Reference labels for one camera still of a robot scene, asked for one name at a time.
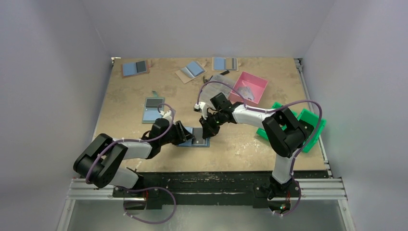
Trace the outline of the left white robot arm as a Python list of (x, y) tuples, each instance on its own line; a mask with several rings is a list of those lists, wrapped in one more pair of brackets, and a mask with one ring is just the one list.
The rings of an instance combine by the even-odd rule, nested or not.
[(157, 119), (141, 140), (114, 139), (105, 133), (99, 134), (73, 164), (73, 170), (86, 179), (86, 183), (98, 188), (116, 185), (125, 188), (132, 197), (143, 192), (143, 183), (136, 171), (121, 168), (123, 160), (152, 159), (166, 144), (179, 145), (191, 140), (194, 135), (180, 121)]

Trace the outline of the blue card holder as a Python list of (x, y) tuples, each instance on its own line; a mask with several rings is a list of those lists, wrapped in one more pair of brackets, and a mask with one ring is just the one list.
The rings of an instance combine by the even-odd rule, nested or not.
[(194, 137), (187, 140), (184, 143), (177, 145), (177, 147), (209, 147), (210, 138), (203, 139), (203, 128), (186, 127), (186, 130), (190, 132)]

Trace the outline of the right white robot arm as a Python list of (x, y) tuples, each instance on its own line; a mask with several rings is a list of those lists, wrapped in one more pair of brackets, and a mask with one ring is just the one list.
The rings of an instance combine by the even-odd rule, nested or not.
[(267, 110), (248, 107), (243, 102), (231, 103), (223, 93), (211, 98), (213, 113), (209, 105), (197, 102), (194, 106), (200, 112), (203, 138), (214, 137), (225, 123), (245, 124), (261, 128), (266, 132), (271, 148), (276, 154), (275, 166), (270, 177), (270, 185), (264, 188), (268, 198), (285, 197), (293, 181), (295, 153), (300, 151), (310, 132), (293, 115), (290, 109)]

